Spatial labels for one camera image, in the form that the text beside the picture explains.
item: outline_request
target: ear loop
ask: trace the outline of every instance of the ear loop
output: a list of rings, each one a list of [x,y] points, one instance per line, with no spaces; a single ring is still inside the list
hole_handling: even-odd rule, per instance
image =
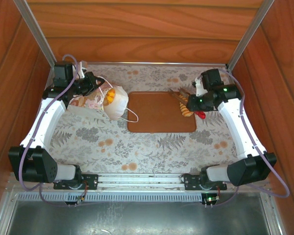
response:
[[[110,87],[113,88],[112,85],[110,84],[110,82],[107,81],[107,79],[105,79],[104,77],[101,77],[101,76],[98,76],[98,77],[100,77],[100,78],[102,78],[103,80],[105,80],[105,81],[110,85]],[[103,95],[103,98],[104,98],[104,94],[103,94],[103,92],[102,92],[102,90],[101,90],[100,87],[99,87],[99,90],[100,90],[100,92],[101,92],[101,94]],[[120,117],[120,118],[122,118],[123,120],[128,121],[128,122],[138,122],[139,118],[138,118],[137,114],[134,113],[132,110],[130,110],[130,109],[128,109],[128,108],[126,108],[126,109],[127,109],[128,111],[130,111],[132,114],[134,114],[135,117],[137,118],[137,120],[136,120],[136,121],[130,121],[130,120],[124,119],[123,117]]]
[[[101,77],[101,76],[98,76],[98,77],[100,77],[100,78],[102,78],[103,80],[105,80],[105,81],[110,85],[110,87],[113,88],[112,85],[110,84],[110,82],[108,82],[107,79],[105,79],[104,77]],[[101,92],[101,94],[102,94],[102,98],[104,99],[104,94],[103,94],[103,92],[102,92],[102,90],[101,90],[100,87],[99,87],[99,90],[100,90],[100,92]]]
[[[126,108],[128,111],[130,111],[132,114],[134,114],[135,116],[136,116],[136,118],[137,118],[137,120],[136,121],[130,121],[130,120],[127,120],[127,119],[125,119],[125,118],[123,118],[123,117],[120,117],[120,118],[122,118],[123,120],[125,120],[125,121],[128,121],[128,122],[138,122],[138,116],[137,116],[137,114],[136,113],[134,113],[132,110],[130,110],[130,109],[128,109],[128,108]]]

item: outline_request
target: ventilation grille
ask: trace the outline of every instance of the ventilation grille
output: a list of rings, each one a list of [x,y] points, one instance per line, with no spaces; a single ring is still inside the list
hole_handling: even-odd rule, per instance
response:
[[[76,201],[80,193],[44,192],[47,201],[57,202]],[[19,201],[40,201],[37,192],[22,192],[18,195]],[[200,193],[92,193],[86,195],[88,202],[201,202]]]

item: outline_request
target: mounting plate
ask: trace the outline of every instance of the mounting plate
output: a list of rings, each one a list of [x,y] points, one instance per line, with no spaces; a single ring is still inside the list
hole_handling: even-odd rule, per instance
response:
[[[191,175],[191,174],[184,174],[181,176],[184,181],[185,190],[227,190],[226,184],[222,181],[216,181],[214,184],[207,188],[200,184],[200,176],[199,175]]]
[[[83,181],[87,182],[87,190],[96,190],[98,186],[98,175],[95,174],[82,174]],[[53,189],[63,189],[63,190],[72,190],[66,182],[54,183]],[[85,189],[85,184],[83,184],[79,190]]]

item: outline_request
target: metal frame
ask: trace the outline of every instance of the metal frame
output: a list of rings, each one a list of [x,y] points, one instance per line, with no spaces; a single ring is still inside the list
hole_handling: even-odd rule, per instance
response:
[[[51,67],[49,71],[48,79],[45,85],[45,89],[53,83],[52,81],[53,78],[54,78],[54,67]]]
[[[98,187],[96,190],[89,190],[89,192],[135,192],[135,193],[187,193],[184,183],[181,181],[181,174],[168,173],[168,174],[147,174],[147,173],[98,173]],[[37,183],[26,182],[28,187],[33,187]],[[258,187],[263,187],[267,190],[271,190],[270,183],[267,180],[254,183]],[[227,192],[233,192],[235,186],[227,184]],[[23,188],[20,183],[15,179],[13,173],[11,173],[9,183],[6,186],[6,191],[23,192]],[[44,192],[63,192],[62,190],[54,190],[53,184],[44,184]],[[83,190],[66,190],[65,192],[83,192]],[[216,190],[197,190],[197,193],[216,193]],[[240,186],[240,192],[259,192],[257,189],[249,186]]]
[[[268,181],[260,182],[258,185],[270,189]],[[234,187],[229,184],[228,190],[223,193],[232,193],[233,189]],[[83,190],[53,190],[52,184],[45,184],[43,195],[47,200],[59,202],[72,201],[82,192]],[[184,185],[180,181],[180,174],[99,174],[98,189],[89,191],[85,201],[200,202],[200,194],[205,192],[207,191],[185,191]],[[255,192],[258,191],[247,186],[240,187],[240,193]],[[286,234],[274,198],[262,192],[260,192],[260,196],[269,232],[273,235]],[[11,174],[6,192],[0,202],[0,235],[8,232],[18,201],[41,200],[37,190],[24,192],[14,175]]]
[[[26,22],[29,30],[33,34],[37,44],[39,45],[41,51],[45,55],[48,63],[53,67],[54,62],[56,62],[55,56],[36,21],[29,5],[26,0],[14,0],[15,5],[17,6],[19,12],[21,13],[24,21]]]
[[[220,63],[158,63],[158,62],[87,62],[88,65],[128,65],[128,66],[168,66],[168,67],[219,67],[226,68],[225,64]]]
[[[285,235],[286,231],[283,226],[280,214],[277,210],[275,199],[263,192],[260,193],[260,197],[270,233],[274,235]]]
[[[258,9],[253,21],[251,22],[250,26],[248,27],[247,31],[243,35],[242,39],[240,40],[239,44],[237,45],[230,61],[228,64],[228,69],[232,71],[239,60],[240,56],[244,52],[246,46],[248,45],[249,41],[253,37],[254,33],[256,32],[257,28],[259,27],[261,21],[264,19],[265,15],[267,14],[268,10],[270,9],[271,5],[273,4],[274,0],[264,0],[261,4],[260,8]]]

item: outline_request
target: white face mask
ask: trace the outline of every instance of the white face mask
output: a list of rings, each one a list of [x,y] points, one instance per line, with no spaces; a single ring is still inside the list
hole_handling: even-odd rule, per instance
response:
[[[104,77],[101,77],[101,76],[99,76],[99,77],[104,79],[110,85],[110,87],[113,88],[116,92],[112,103],[103,107],[103,110],[107,114],[107,116],[111,120],[118,120],[119,118],[124,119],[122,117],[122,115],[124,114],[125,110],[127,109],[128,111],[132,112],[136,116],[137,120],[136,121],[129,121],[126,119],[124,119],[124,120],[129,121],[129,122],[138,122],[138,116],[136,115],[136,113],[134,113],[132,110],[127,108],[128,95],[127,95],[126,91],[120,86],[112,86]],[[100,87],[99,87],[99,90],[100,90],[101,94],[103,95],[103,97],[105,97],[105,95],[103,94]]]

